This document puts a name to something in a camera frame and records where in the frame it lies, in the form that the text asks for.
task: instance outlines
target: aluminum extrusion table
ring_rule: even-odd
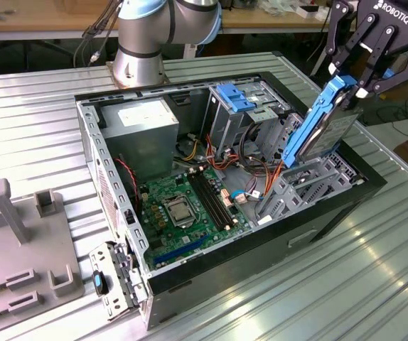
[[[271,53],[165,67],[171,81],[271,71],[307,105],[318,91]],[[408,166],[360,125],[345,140],[388,185],[330,236],[150,332],[136,311],[109,324],[87,253],[111,234],[85,165],[73,95],[113,89],[105,67],[0,75],[0,177],[14,198],[49,187],[62,194],[85,279],[82,298],[3,330],[0,339],[408,339]]]

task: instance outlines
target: green motherboard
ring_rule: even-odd
[[[251,229],[237,204],[223,199],[227,191],[212,168],[150,181],[139,190],[150,246],[144,258],[152,270]]]

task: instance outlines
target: white connector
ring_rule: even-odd
[[[91,62],[91,63],[95,63],[97,60],[99,60],[99,58],[100,58],[100,52],[99,52],[99,51],[96,51],[96,52],[92,55],[92,57],[90,57],[90,62]]]

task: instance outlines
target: blue tab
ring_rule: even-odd
[[[102,285],[102,279],[100,278],[100,275],[95,276],[95,286],[101,286]]]
[[[232,107],[234,112],[246,112],[247,110],[256,108],[256,104],[249,102],[243,92],[237,89],[233,84],[217,85],[217,91]]]
[[[395,76],[395,72],[392,69],[387,69],[386,72],[384,72],[384,75],[382,76],[382,79],[388,80],[389,78]]]
[[[284,149],[282,158],[286,167],[289,168],[296,162],[297,153],[308,141],[321,118],[333,110],[335,107],[335,99],[340,91],[356,84],[356,80],[351,76],[335,76],[327,84],[314,102],[305,121],[301,127],[291,135],[288,145]]]

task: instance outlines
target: black cable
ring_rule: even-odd
[[[76,55],[79,51],[79,49],[82,47],[82,44],[84,44],[85,40],[82,40],[81,43],[77,46],[75,53],[73,54],[73,68],[76,68]]]
[[[401,135],[405,135],[406,137],[408,137],[408,134],[405,134],[403,131],[399,130],[399,129],[395,126],[394,122],[390,122],[390,123],[392,124],[392,128],[393,128],[393,129],[395,129],[396,131],[398,131]]]
[[[321,39],[318,43],[318,45],[315,47],[315,50],[312,52],[312,54],[310,55],[310,57],[308,57],[308,59],[306,60],[307,62],[315,55],[315,53],[319,50],[319,48],[321,47],[321,45],[323,44],[324,38],[326,37],[326,35],[324,33],[324,28],[326,27],[327,24],[327,20],[329,19],[329,16],[331,15],[331,10],[332,10],[332,6],[329,7],[329,12],[327,12],[327,16],[326,19],[324,20],[324,23],[321,27],[321,31],[319,32]]]
[[[85,48],[87,47],[88,44],[89,44],[89,41],[85,41],[85,44],[81,48],[81,62],[82,62],[83,67],[85,66],[84,52],[85,52]]]
[[[101,54],[102,54],[103,48],[106,45],[107,40],[109,39],[109,35],[111,34],[112,29],[114,28],[114,26],[116,24],[117,18],[119,17],[119,11],[115,11],[115,13],[113,15],[114,15],[114,18],[112,19],[111,26],[109,27],[109,30],[106,33],[106,37],[104,37],[103,43],[101,44],[100,49],[97,52],[98,53],[97,58],[99,58],[101,56]],[[87,66],[91,66],[91,64],[93,63],[92,62],[92,56],[93,55],[91,55],[91,59],[90,59],[89,64]]]
[[[85,64],[85,59],[84,59],[84,49],[87,47],[87,44],[98,34],[103,32],[103,30],[106,28],[107,24],[109,23],[109,20],[111,17],[114,15],[114,13],[117,11],[119,8],[119,5],[121,4],[122,0],[109,0],[104,11],[100,14],[98,19],[89,27],[87,27],[82,34],[82,41],[79,44],[79,46],[76,48],[75,53],[73,55],[73,67],[76,67],[76,57],[77,54],[79,53],[79,50],[81,49],[81,59],[82,59],[82,64],[83,66],[86,66]],[[112,23],[112,28],[114,27],[115,21],[117,20],[117,16],[114,19],[114,22]]]

